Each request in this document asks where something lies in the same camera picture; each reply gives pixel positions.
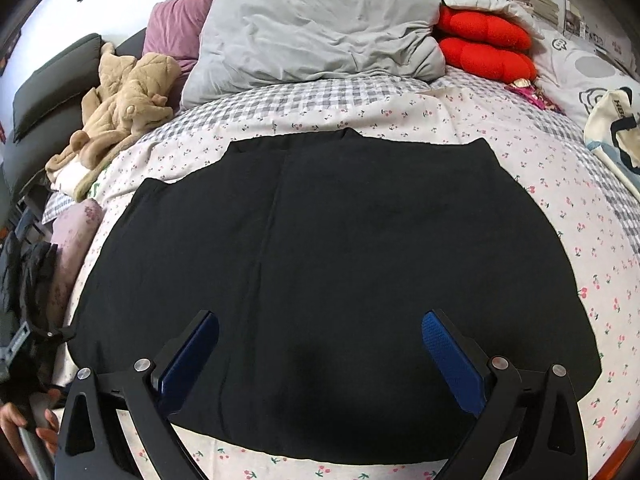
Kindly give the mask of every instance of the pink floral pillow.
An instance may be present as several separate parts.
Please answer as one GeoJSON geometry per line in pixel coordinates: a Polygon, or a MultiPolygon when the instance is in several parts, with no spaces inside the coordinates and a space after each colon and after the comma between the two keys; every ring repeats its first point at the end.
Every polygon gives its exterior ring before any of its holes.
{"type": "Polygon", "coordinates": [[[53,222],[51,243],[58,245],[58,257],[49,289],[47,319],[55,326],[63,323],[78,272],[103,216],[100,205],[88,198],[71,206],[53,222]]]}

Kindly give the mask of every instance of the dark gray cushion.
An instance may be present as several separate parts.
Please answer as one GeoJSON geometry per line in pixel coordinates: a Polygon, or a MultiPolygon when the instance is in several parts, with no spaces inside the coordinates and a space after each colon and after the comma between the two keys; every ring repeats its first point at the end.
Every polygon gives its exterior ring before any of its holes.
{"type": "Polygon", "coordinates": [[[82,94],[67,100],[29,130],[20,142],[7,139],[2,172],[13,201],[23,188],[44,170],[44,165],[69,144],[69,137],[82,129],[82,94]]]}
{"type": "Polygon", "coordinates": [[[100,84],[102,38],[89,34],[37,69],[14,97],[14,142],[50,111],[100,84]]]}
{"type": "Polygon", "coordinates": [[[142,57],[142,47],[145,44],[146,27],[135,33],[128,40],[123,41],[116,47],[118,56],[133,56],[136,59],[142,57]]]}

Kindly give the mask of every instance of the stack of books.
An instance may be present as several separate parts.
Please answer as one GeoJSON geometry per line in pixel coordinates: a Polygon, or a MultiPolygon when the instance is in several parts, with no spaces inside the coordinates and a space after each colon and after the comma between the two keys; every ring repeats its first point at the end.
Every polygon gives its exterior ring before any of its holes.
{"type": "Polygon", "coordinates": [[[560,7],[553,0],[512,0],[520,4],[529,14],[558,27],[558,11],[560,7]]]}

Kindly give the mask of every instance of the tan plush blanket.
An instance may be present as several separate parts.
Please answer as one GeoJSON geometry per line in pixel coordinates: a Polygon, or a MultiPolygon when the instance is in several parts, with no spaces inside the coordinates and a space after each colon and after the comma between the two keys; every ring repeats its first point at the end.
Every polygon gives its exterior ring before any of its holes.
{"type": "Polygon", "coordinates": [[[166,105],[180,66],[169,56],[116,56],[112,43],[102,48],[100,86],[82,99],[82,130],[46,163],[52,187],[77,202],[84,199],[100,172],[142,135],[174,116],[166,105]]]}

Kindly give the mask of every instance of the white pillow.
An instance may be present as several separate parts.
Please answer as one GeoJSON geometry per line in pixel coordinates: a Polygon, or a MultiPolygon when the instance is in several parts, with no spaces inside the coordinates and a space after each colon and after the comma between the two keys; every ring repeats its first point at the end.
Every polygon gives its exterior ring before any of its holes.
{"type": "Polygon", "coordinates": [[[522,27],[532,38],[542,38],[542,32],[536,20],[511,0],[442,0],[447,7],[452,9],[482,10],[502,14],[505,18],[522,27]]]}
{"type": "Polygon", "coordinates": [[[544,39],[533,41],[530,54],[538,70],[536,85],[581,129],[601,97],[623,86],[632,91],[632,110],[640,117],[640,83],[593,51],[545,29],[544,39]]]}

